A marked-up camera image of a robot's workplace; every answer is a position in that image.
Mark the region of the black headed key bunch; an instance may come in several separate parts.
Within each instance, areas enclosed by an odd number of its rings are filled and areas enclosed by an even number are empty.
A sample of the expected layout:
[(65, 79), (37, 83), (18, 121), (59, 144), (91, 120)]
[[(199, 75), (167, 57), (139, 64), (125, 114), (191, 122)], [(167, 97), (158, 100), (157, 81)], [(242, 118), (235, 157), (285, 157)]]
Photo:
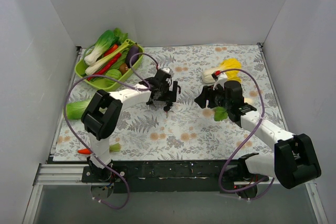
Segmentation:
[(155, 104), (154, 104), (154, 102), (152, 101), (152, 100), (149, 100), (147, 103), (146, 103), (146, 105), (149, 107), (149, 109), (151, 108), (151, 107), (156, 107), (155, 106)]

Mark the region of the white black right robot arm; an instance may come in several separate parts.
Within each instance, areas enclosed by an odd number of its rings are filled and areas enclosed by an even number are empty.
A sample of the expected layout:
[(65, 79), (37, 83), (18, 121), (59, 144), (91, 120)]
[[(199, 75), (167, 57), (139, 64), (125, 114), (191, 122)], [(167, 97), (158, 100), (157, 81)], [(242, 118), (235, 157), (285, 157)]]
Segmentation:
[(306, 134), (295, 135), (263, 119), (255, 107), (245, 102), (238, 81), (204, 86), (194, 101), (202, 109), (226, 109), (232, 122), (251, 132), (273, 151), (271, 156), (252, 154), (240, 158), (243, 164), (238, 166), (237, 173), (242, 180), (248, 181), (260, 174), (292, 189), (321, 176), (311, 138)]

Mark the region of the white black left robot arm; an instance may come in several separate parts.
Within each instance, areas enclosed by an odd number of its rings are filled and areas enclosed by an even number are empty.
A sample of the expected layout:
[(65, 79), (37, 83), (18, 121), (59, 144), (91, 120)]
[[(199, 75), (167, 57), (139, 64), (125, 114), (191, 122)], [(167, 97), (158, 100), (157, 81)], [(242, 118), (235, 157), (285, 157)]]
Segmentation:
[(177, 81), (172, 81), (169, 68), (157, 70), (155, 76), (140, 81), (132, 88), (113, 92), (98, 90), (81, 118), (89, 133), (90, 173), (100, 182), (111, 178), (112, 170), (108, 166), (111, 163), (109, 137), (123, 110), (140, 103), (150, 105), (159, 101), (166, 103), (164, 111), (168, 112), (180, 93), (181, 87)]

